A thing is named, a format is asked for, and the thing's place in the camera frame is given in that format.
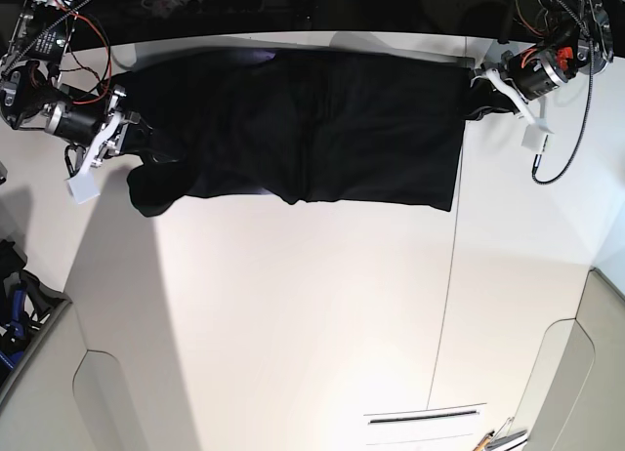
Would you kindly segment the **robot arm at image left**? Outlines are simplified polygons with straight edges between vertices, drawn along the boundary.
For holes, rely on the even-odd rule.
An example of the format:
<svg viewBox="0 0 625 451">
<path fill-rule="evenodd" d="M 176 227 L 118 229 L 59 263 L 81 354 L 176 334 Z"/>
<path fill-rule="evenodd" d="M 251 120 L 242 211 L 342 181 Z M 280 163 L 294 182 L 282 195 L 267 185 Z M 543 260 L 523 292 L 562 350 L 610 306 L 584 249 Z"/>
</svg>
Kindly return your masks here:
<svg viewBox="0 0 625 451">
<path fill-rule="evenodd" d="M 71 177 L 80 166 L 99 167 L 107 159 L 136 155 L 148 163 L 182 160 L 184 149 L 152 128 L 128 106 L 126 89 L 113 81 L 113 54 L 104 29 L 84 8 L 94 0 L 25 0 L 11 40 L 1 57 L 1 118 L 15 131 L 40 131 L 63 140 Z M 75 26 L 84 21 L 105 50 L 104 73 L 83 91 L 64 84 L 65 57 Z"/>
</svg>

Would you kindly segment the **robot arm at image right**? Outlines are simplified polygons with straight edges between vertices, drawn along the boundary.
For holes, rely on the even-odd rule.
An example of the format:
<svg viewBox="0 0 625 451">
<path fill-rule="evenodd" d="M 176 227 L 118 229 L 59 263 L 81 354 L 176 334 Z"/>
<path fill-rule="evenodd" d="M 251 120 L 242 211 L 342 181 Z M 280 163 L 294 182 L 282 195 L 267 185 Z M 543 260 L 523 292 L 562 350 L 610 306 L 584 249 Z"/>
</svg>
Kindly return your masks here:
<svg viewBox="0 0 625 451">
<path fill-rule="evenodd" d="M 613 57 L 603 0 L 511 0 L 499 39 L 472 72 L 465 117 L 513 113 L 548 133 L 529 104 L 578 73 L 600 73 Z"/>
</svg>

